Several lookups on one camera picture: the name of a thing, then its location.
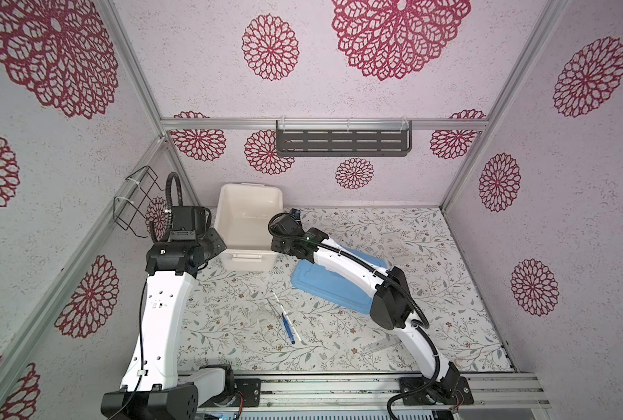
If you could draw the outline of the white plastic storage bin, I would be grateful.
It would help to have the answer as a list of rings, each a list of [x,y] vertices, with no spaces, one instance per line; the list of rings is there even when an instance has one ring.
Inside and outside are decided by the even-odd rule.
[[[270,219],[283,211],[283,192],[260,184],[225,184],[220,190],[215,229],[226,250],[219,255],[227,271],[270,271],[277,259],[271,250]]]

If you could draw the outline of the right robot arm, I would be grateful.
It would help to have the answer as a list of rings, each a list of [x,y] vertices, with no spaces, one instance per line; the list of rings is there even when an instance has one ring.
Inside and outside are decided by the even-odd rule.
[[[372,299],[370,317],[395,334],[415,359],[422,379],[411,390],[388,399],[388,416],[396,419],[393,405],[408,397],[425,397],[434,404],[453,404],[453,412],[473,402],[467,379],[447,360],[427,334],[430,327],[411,296],[406,275],[398,267],[386,269],[358,257],[319,229],[304,229],[297,209],[277,213],[268,223],[271,250],[308,261],[342,276]]]

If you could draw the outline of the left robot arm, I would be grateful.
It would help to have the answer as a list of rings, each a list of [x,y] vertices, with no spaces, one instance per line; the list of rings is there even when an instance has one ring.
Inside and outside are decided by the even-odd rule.
[[[120,388],[102,397],[101,414],[107,419],[192,419],[202,404],[226,404],[236,397],[228,365],[204,367],[187,379],[178,374],[183,312],[192,285],[227,246],[211,227],[208,208],[185,205],[177,173],[166,180],[165,204],[164,233],[152,237],[146,255],[136,348]]]

